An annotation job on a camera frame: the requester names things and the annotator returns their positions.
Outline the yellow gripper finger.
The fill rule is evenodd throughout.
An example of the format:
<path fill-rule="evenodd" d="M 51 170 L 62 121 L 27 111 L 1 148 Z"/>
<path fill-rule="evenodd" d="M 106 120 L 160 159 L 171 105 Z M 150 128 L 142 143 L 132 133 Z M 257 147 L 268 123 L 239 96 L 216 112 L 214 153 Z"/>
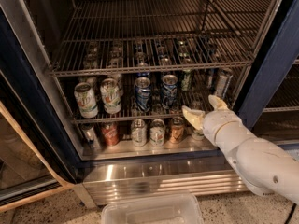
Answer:
<path fill-rule="evenodd" d="M 186 105 L 182 107 L 182 113 L 184 118 L 193 126 L 196 130 L 203 128 L 203 120 L 206 113 L 202 110 L 190 109 Z"/>
<path fill-rule="evenodd" d="M 227 104 L 218 96 L 209 95 L 208 101 L 214 108 L 214 110 L 228 110 Z"/>

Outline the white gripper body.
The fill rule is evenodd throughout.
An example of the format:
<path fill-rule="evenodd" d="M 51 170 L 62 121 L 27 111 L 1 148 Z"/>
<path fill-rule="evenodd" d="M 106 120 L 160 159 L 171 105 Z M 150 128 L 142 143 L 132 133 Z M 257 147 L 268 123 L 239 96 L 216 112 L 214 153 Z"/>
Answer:
<path fill-rule="evenodd" d="M 231 110 L 217 110 L 209 112 L 203 120 L 203 134 L 213 145 L 216 145 L 216 135 L 218 130 L 230 123 L 241 123 L 241 118 Z"/>

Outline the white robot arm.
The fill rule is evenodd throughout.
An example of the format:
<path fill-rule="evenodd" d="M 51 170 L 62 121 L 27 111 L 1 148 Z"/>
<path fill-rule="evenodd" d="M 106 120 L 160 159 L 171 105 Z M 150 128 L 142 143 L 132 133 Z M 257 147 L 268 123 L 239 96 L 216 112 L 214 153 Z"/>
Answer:
<path fill-rule="evenodd" d="M 182 107 L 184 118 L 223 153 L 246 187 L 258 196 L 277 193 L 299 204 L 299 161 L 274 143 L 259 138 L 219 97 L 210 95 L 213 110 Z"/>

